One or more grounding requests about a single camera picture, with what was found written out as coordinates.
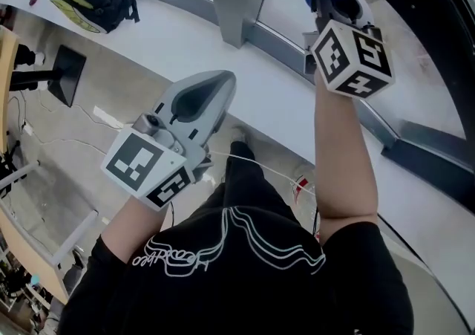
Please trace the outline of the wooden desk with black base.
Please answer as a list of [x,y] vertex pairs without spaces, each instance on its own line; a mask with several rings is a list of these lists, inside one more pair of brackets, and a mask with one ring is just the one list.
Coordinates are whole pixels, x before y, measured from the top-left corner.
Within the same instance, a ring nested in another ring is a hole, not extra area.
[[86,57],[60,45],[51,70],[15,71],[19,37],[0,25],[0,154],[7,151],[7,107],[11,85],[47,81],[49,91],[66,106],[72,106]]

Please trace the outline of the wooden desk with white frame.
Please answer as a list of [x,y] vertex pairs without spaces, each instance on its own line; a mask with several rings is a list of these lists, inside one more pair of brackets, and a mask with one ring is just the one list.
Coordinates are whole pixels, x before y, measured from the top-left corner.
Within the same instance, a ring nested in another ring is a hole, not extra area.
[[66,303],[63,279],[72,249],[99,213],[62,175],[34,160],[0,180],[11,187],[10,202],[0,198],[0,231],[9,251],[54,298]]

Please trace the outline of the white window sill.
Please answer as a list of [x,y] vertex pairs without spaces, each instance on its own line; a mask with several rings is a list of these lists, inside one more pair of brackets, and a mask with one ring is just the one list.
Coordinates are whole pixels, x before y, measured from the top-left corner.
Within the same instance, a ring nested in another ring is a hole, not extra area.
[[[132,121],[163,87],[199,71],[226,69],[237,76],[233,117],[313,160],[314,92],[308,82],[253,45],[224,43],[212,23],[156,0],[139,0],[141,22],[126,22],[110,34],[93,35],[70,23],[49,0],[0,0],[66,29],[114,53],[94,66],[96,81],[85,104],[108,124]],[[375,166],[379,207],[404,237],[475,237],[475,215],[381,154],[365,137]]]

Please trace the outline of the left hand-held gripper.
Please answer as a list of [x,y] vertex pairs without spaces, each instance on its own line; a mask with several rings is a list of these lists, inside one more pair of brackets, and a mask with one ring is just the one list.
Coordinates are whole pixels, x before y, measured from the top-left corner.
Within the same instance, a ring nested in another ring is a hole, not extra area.
[[167,129],[156,114],[141,114],[119,131],[101,170],[152,210],[162,210],[213,165],[202,145],[219,128],[235,89],[236,76],[227,70],[203,71],[173,83],[154,110],[176,121],[186,137]]

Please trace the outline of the person's black trousers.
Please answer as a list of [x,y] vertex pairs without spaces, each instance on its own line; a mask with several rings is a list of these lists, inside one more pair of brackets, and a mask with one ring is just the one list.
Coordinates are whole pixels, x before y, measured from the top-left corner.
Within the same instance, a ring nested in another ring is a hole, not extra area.
[[201,207],[252,206],[296,222],[290,206],[266,180],[262,168],[254,161],[255,155],[249,145],[231,143],[224,182],[219,184]]

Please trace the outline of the person's right forearm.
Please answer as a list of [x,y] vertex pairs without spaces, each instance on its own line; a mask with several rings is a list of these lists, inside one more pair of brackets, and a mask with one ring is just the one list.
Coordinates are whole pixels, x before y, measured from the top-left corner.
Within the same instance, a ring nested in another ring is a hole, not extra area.
[[378,190],[351,98],[327,90],[315,72],[315,194],[320,240],[358,222],[378,221]]

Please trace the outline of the person's black printed shirt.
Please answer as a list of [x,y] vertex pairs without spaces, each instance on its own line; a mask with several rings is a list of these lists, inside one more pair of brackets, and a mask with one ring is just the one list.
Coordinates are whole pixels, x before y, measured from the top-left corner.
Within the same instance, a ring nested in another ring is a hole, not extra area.
[[128,262],[98,240],[59,335],[413,335],[413,309],[378,227],[319,244],[299,224],[234,206],[145,240]]

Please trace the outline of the person's grey shoe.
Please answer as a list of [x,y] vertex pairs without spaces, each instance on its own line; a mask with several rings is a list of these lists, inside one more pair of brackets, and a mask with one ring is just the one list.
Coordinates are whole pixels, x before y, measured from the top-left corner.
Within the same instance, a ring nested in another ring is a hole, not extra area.
[[231,128],[231,143],[242,142],[246,145],[249,144],[249,134],[243,126],[233,126]]

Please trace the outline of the person's left forearm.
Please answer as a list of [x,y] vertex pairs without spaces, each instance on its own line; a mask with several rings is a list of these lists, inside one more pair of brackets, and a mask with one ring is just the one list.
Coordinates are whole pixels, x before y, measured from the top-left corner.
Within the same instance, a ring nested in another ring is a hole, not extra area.
[[105,246],[127,264],[139,246],[161,230],[166,213],[167,209],[154,211],[131,196],[100,237]]

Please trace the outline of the white shelf rack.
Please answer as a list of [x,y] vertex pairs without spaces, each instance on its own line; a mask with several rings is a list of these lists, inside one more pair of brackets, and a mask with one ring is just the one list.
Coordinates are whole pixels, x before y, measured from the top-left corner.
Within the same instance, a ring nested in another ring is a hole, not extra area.
[[26,331],[40,331],[52,295],[34,279],[9,250],[0,232],[0,308]]

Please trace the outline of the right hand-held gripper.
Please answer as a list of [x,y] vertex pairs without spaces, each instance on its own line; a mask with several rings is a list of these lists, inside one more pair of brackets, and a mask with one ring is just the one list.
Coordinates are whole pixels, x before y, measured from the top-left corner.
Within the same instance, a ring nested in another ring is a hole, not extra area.
[[[371,25],[373,13],[366,0],[356,0],[356,25]],[[304,73],[319,71],[326,89],[356,99],[368,99],[394,84],[390,52],[381,40],[340,23],[332,0],[311,0],[311,11],[321,32],[304,36]]]

